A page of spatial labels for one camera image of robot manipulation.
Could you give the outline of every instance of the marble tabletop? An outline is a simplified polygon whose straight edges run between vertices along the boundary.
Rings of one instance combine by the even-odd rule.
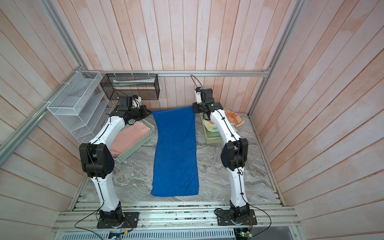
[[[245,163],[245,193],[249,202],[270,202],[275,200],[273,188],[261,158],[251,122],[246,114],[240,114],[245,123],[237,127],[238,134],[248,140],[248,160]],[[156,126],[153,115],[146,118]],[[206,144],[200,116],[196,115],[197,168],[199,194],[192,196],[155,197],[151,195],[153,164],[157,144],[155,136],[121,164],[115,162],[113,182],[117,197],[122,202],[133,201],[229,201],[231,195],[227,170],[223,167],[220,154],[221,144]],[[97,202],[95,186],[89,179],[79,201]]]

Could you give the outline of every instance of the black wire basket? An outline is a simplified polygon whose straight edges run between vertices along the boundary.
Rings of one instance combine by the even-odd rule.
[[[107,73],[100,83],[109,100],[119,100],[119,96],[138,95],[142,100],[159,99],[157,74]]]

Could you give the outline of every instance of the pink towel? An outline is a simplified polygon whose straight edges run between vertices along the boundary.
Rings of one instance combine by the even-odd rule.
[[[109,151],[113,157],[120,156],[128,148],[132,147],[138,142],[145,134],[149,133],[151,129],[142,122],[135,122],[132,126],[129,126],[121,130],[116,138],[113,140]]]

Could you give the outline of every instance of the white wire basket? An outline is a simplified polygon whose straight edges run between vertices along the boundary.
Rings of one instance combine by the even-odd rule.
[[[100,72],[77,72],[47,107],[80,143],[97,135],[114,107],[107,108],[104,92],[93,94],[101,79]]]

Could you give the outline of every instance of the blue cloth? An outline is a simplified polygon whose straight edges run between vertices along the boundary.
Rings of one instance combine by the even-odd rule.
[[[199,193],[195,114],[192,107],[153,111],[159,139],[153,167],[153,196]]]

